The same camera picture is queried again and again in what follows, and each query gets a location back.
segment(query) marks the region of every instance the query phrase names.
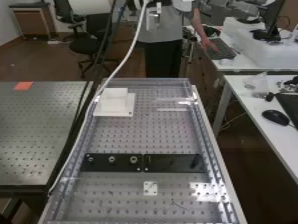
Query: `computer monitor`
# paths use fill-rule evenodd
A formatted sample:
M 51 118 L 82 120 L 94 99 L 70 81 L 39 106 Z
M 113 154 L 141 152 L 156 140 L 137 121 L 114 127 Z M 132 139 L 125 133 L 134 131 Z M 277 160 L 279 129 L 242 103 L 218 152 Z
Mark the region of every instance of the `computer monitor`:
M 266 41 L 281 41 L 279 31 L 277 28 L 277 20 L 286 0 L 275 0 L 267 5 L 262 15 L 266 30 L 254 30 L 254 39 Z
M 277 20 L 286 0 L 275 0 L 269 6 L 265 15 L 265 25 L 267 33 L 271 34 L 277 29 Z

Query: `keyboard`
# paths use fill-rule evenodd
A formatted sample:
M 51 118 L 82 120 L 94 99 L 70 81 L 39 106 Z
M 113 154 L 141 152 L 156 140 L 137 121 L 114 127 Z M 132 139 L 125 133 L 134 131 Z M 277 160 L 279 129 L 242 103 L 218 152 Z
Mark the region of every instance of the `keyboard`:
M 226 45 L 221 38 L 213 38 L 210 41 L 215 44 L 218 51 L 208 48 L 208 56 L 211 60 L 233 59 L 237 54 L 233 49 Z
M 298 95 L 278 93 L 275 96 L 293 124 L 298 129 Z

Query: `white wall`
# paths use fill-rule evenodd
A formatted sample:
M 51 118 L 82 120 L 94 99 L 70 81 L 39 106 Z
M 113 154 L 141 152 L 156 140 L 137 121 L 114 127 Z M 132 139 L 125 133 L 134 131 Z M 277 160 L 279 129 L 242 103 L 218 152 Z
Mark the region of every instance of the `white wall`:
M 13 0 L 0 0 L 0 46 L 21 34 L 8 5 Z

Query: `white block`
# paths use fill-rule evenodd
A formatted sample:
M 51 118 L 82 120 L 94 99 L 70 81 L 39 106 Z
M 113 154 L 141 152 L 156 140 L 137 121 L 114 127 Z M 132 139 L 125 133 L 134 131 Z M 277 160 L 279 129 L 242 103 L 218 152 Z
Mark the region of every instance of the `white block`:
M 126 88 L 106 88 L 100 97 L 101 111 L 117 112 L 126 109 Z
M 132 117 L 136 94 L 126 88 L 106 88 L 100 96 L 93 116 Z

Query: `white cable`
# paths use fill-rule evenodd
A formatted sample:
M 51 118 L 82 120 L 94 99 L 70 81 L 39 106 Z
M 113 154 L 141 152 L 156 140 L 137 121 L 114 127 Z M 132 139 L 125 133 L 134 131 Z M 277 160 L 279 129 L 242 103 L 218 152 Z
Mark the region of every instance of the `white cable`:
M 144 15 L 145 15 L 145 9 L 146 9 L 148 2 L 149 2 L 148 0 L 144 0 L 140 20 L 138 20 L 138 25 L 137 25 L 137 32 L 136 32 L 136 35 L 134 35 L 134 39 L 133 39 L 129 51 L 126 53 L 126 56 L 125 56 L 122 62 L 120 63 L 118 67 L 114 69 L 114 71 L 110 74 L 109 78 L 106 79 L 105 83 L 101 85 L 100 90 L 96 92 L 94 97 L 93 97 L 93 99 L 90 101 L 90 104 L 89 104 L 88 109 L 86 109 L 85 118 L 84 118 L 84 122 L 82 122 L 82 125 L 81 125 L 81 128 L 80 128 L 80 132 L 78 132 L 78 135 L 77 135 L 77 139 L 76 139 L 74 145 L 72 147 L 72 150 L 70 150 L 69 155 L 68 155 L 68 159 L 66 159 L 66 161 L 65 161 L 65 163 L 62 165 L 62 168 L 61 168 L 61 170 L 59 172 L 59 175 L 57 175 L 57 178 L 56 178 L 56 180 L 53 182 L 53 185 L 49 188 L 48 196 L 51 195 L 51 193 L 52 193 L 52 191 L 53 191 L 53 189 L 55 189 L 55 187 L 57 185 L 57 182 L 59 182 L 59 180 L 61 178 L 64 169 L 65 169 L 65 167 L 66 167 L 66 165 L 69 163 L 69 160 L 72 158 L 72 155 L 73 155 L 73 152 L 74 152 L 74 148 L 77 147 L 78 139 L 81 137 L 82 129 L 84 129 L 85 123 L 86 123 L 86 117 L 88 117 L 89 112 L 90 112 L 90 107 L 92 107 L 93 103 L 96 103 L 97 97 L 100 96 L 101 92 L 104 91 L 105 87 L 108 86 L 108 84 L 109 84 L 110 80 L 113 79 L 114 75 L 117 74 L 118 70 L 122 68 L 122 66 L 124 66 L 125 62 L 128 61 L 128 58 L 129 58 L 129 56 L 130 56 L 130 54 L 133 52 L 133 48 L 134 48 L 134 45 L 136 45 L 136 42 L 137 42 L 137 38 L 138 38 L 141 26 L 142 26 L 142 19 L 144 19 Z
M 237 117 L 234 117 L 231 120 L 229 120 L 229 121 L 221 126 L 219 131 L 225 130 L 225 129 L 226 129 L 226 125 L 229 125 L 235 119 L 238 119 L 239 117 L 242 117 L 245 114 L 246 114 L 246 112 L 242 113 L 241 115 L 238 115 Z

